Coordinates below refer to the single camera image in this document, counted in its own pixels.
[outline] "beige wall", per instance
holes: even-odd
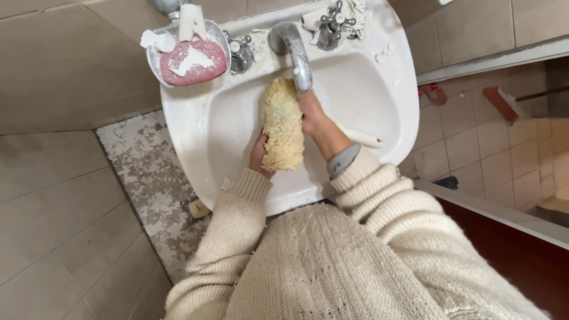
[[[163,316],[171,285],[121,188],[91,131],[0,137],[1,319]]]
[[[195,0],[218,23],[304,0]],[[93,129],[161,108],[140,34],[147,0],[0,2],[0,134]]]
[[[397,0],[417,2],[420,0]],[[569,34],[567,0],[455,0],[406,26],[417,73]]]

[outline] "sink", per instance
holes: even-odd
[[[322,3],[328,1],[289,7],[221,27],[230,34],[247,34],[253,28],[270,27],[282,20],[298,20]],[[322,51],[308,44],[310,32],[300,32],[313,88],[326,114],[346,128],[382,137],[383,147],[371,149],[372,153],[380,161],[399,164],[417,136],[417,81],[409,45],[393,9],[386,0],[368,0],[368,6],[379,28],[361,42],[345,40],[335,50]],[[207,207],[213,208],[223,181],[236,181],[247,166],[253,140],[262,127],[265,90],[277,77],[292,77],[290,68],[288,56],[269,52],[264,61],[243,75],[223,76],[189,87],[161,87],[174,148],[190,184]],[[305,139],[301,166],[295,171],[279,171],[271,181],[274,187],[267,197],[267,216],[334,193],[326,163],[310,137]]]

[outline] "sweater cuff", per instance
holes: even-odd
[[[346,192],[379,169],[380,165],[380,161],[367,148],[361,147],[352,164],[331,181],[332,186],[338,192]]]
[[[260,207],[265,206],[267,194],[273,184],[264,175],[245,168],[241,179],[231,188],[228,193],[235,194],[239,198],[244,198]]]

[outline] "chrome faucet handle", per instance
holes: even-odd
[[[223,34],[229,42],[229,51],[231,51],[231,67],[230,70],[235,73],[244,73],[253,65],[253,52],[247,45],[252,41],[250,35],[246,35],[241,40],[233,40],[227,30]]]
[[[320,17],[320,22],[322,22],[320,25],[321,32],[325,31],[329,34],[334,34],[334,39],[336,40],[340,40],[342,37],[341,28],[344,24],[348,24],[350,26],[356,25],[356,20],[354,18],[346,19],[346,15],[342,13],[343,5],[344,3],[341,0],[336,1],[336,9],[331,12],[331,16],[323,15]]]

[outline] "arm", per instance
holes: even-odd
[[[249,168],[213,208],[212,220],[195,256],[166,299],[166,319],[223,319],[241,273],[265,227],[265,200],[274,173],[261,168],[261,135],[251,151]]]
[[[308,112],[303,129],[324,158],[334,161],[334,152],[349,153],[349,145],[323,125],[316,98],[300,101]],[[484,261],[436,199],[414,190],[393,164],[380,164],[362,147],[336,176],[330,165],[329,172],[340,193],[337,204],[394,251],[450,318],[547,318]]]

